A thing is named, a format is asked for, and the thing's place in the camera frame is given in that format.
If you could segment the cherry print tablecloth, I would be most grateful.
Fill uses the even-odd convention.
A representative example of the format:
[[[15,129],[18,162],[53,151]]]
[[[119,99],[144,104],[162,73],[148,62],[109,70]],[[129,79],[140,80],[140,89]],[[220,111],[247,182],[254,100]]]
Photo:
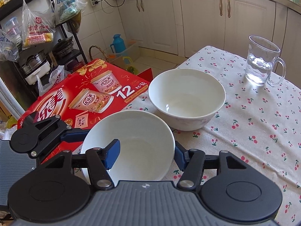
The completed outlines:
[[[259,87],[244,76],[246,60],[205,46],[181,64],[217,78],[226,90],[224,106],[200,130],[173,130],[185,148],[210,155],[228,150],[274,181],[283,202],[276,220],[300,224],[300,89],[283,81]]]

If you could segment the white kitchen cabinets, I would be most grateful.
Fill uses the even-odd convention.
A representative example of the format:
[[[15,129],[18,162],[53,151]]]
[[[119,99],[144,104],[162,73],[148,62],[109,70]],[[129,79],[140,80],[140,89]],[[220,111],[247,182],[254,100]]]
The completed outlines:
[[[300,84],[300,5],[289,0],[116,0],[128,39],[190,57],[206,45],[247,56],[250,35],[281,49]]]

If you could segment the red milk tea carton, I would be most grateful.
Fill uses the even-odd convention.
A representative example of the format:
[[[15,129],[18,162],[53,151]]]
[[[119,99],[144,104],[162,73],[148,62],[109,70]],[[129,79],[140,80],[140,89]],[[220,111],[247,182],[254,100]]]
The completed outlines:
[[[92,129],[105,117],[131,109],[131,102],[146,92],[148,85],[149,81],[140,76],[94,60],[38,97],[19,119],[18,129],[29,114],[37,114],[38,121],[60,115],[72,128]],[[63,150],[75,151],[82,143],[63,141],[48,157]]]

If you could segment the black metal shelf rack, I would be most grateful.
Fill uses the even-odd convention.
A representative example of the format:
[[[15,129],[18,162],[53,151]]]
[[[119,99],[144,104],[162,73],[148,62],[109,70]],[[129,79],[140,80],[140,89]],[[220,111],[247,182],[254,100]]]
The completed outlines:
[[[1,7],[1,28],[11,18],[16,17],[22,21],[22,4],[26,2],[33,11],[46,10],[53,5],[54,0],[10,0]],[[30,85],[25,80],[24,71],[21,67],[26,63],[27,58],[41,50],[47,54],[57,43],[58,39],[66,38],[67,33],[62,24],[56,26],[54,41],[50,43],[35,45],[26,50],[19,51],[17,62],[1,62],[1,102],[16,119],[29,108],[39,96],[37,84]]]

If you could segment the teal thermos jug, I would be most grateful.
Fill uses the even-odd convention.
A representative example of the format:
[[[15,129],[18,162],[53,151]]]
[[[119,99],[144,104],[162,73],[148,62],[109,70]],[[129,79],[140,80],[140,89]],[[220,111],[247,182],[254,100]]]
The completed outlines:
[[[110,45],[112,52],[116,54],[126,50],[125,42],[120,36],[120,34],[115,34],[113,36],[113,43]]]

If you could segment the white bowl pink flowers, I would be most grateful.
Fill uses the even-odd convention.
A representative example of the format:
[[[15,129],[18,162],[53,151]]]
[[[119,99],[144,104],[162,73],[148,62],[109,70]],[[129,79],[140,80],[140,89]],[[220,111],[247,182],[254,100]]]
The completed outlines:
[[[175,140],[169,126],[154,114],[120,111],[99,121],[86,136],[81,152],[120,141],[120,154],[108,170],[114,184],[120,180],[160,181],[173,162]]]

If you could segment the white bowl floral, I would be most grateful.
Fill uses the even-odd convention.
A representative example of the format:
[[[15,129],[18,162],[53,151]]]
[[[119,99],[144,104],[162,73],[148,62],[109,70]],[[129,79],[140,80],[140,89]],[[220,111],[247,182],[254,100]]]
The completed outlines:
[[[172,128],[195,131],[204,127],[226,102],[226,91],[213,76],[177,68],[156,76],[148,97],[159,116]]]

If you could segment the plastic bag with snacks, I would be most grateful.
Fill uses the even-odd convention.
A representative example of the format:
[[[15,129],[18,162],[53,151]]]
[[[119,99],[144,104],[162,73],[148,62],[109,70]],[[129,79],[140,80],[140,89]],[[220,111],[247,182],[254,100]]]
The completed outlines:
[[[55,23],[52,5],[44,12],[31,10],[25,0],[22,4],[22,49],[53,42]]]

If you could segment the hanging bag with blue print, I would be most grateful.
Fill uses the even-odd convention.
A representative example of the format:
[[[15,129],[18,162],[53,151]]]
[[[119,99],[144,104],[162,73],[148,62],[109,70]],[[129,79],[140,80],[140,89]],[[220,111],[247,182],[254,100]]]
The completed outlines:
[[[56,24],[62,24],[81,13],[87,2],[84,0],[54,0]]]

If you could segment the glass mug with water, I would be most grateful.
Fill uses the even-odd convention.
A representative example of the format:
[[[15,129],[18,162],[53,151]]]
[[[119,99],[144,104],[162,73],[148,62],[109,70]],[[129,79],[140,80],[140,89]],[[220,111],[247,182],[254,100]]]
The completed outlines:
[[[281,84],[286,75],[286,64],[280,58],[281,50],[273,42],[261,36],[249,36],[249,48],[246,59],[245,76],[255,85],[263,86],[266,83],[271,87]],[[280,79],[274,82],[270,79],[271,73],[277,64],[281,64]]]

